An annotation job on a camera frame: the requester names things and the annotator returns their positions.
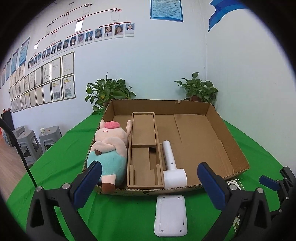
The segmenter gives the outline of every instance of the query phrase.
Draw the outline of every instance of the pink hat on plush toy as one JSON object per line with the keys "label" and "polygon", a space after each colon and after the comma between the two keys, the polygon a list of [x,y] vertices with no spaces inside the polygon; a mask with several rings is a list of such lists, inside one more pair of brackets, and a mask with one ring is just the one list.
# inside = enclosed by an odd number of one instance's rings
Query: pink hat on plush toy
{"label": "pink hat on plush toy", "polygon": [[115,129],[115,128],[119,128],[120,124],[116,121],[108,121],[108,122],[105,122],[104,127],[107,129]]}

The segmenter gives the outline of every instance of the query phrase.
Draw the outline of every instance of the wooden floor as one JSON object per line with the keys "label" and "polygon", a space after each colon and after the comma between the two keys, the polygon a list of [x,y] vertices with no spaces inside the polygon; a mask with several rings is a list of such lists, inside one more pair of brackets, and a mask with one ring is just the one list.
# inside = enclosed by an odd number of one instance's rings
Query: wooden floor
{"label": "wooden floor", "polygon": [[6,201],[26,169],[15,147],[7,145],[0,135],[0,190]]}

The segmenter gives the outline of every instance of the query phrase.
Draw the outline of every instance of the white plastic plate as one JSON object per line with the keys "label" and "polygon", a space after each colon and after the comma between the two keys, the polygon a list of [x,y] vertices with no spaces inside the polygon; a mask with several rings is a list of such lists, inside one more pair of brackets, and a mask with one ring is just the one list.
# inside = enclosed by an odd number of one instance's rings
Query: white plastic plate
{"label": "white plastic plate", "polygon": [[185,199],[182,195],[157,197],[154,233],[159,237],[177,237],[187,234]]}

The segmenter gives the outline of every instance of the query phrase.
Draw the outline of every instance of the potted plant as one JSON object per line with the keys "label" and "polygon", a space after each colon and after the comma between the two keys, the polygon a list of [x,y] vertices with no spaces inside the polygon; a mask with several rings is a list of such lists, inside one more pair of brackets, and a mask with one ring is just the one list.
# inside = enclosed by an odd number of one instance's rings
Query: potted plant
{"label": "potted plant", "polygon": [[135,93],[130,91],[131,86],[127,87],[123,79],[113,80],[108,79],[97,80],[95,83],[88,83],[86,86],[85,101],[90,100],[93,105],[93,114],[101,113],[105,110],[112,99],[132,99],[136,97]]}
{"label": "potted plant", "polygon": [[186,90],[186,96],[190,97],[190,100],[208,102],[214,105],[218,89],[214,88],[211,81],[201,81],[197,76],[198,72],[192,74],[191,80],[182,78],[183,80],[186,80],[185,84],[181,81],[175,82],[178,83],[181,88]]}

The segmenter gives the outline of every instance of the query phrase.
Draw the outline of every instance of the screw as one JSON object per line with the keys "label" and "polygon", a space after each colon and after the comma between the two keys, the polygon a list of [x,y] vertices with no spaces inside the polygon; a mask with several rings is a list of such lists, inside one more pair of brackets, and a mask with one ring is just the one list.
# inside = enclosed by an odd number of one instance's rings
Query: screw
{"label": "screw", "polygon": [[230,185],[229,185],[229,188],[230,188],[230,190],[232,190],[232,191],[237,190],[237,186],[234,185],[234,184],[230,184]]}
{"label": "screw", "polygon": [[69,183],[64,183],[62,186],[63,189],[68,189],[69,187],[70,187]]}
{"label": "screw", "polygon": [[259,193],[263,193],[264,191],[263,191],[262,188],[257,188],[257,192],[259,192]]}
{"label": "screw", "polygon": [[40,187],[40,186],[36,187],[36,189],[35,189],[36,192],[40,192],[41,190],[42,190],[42,187]]}

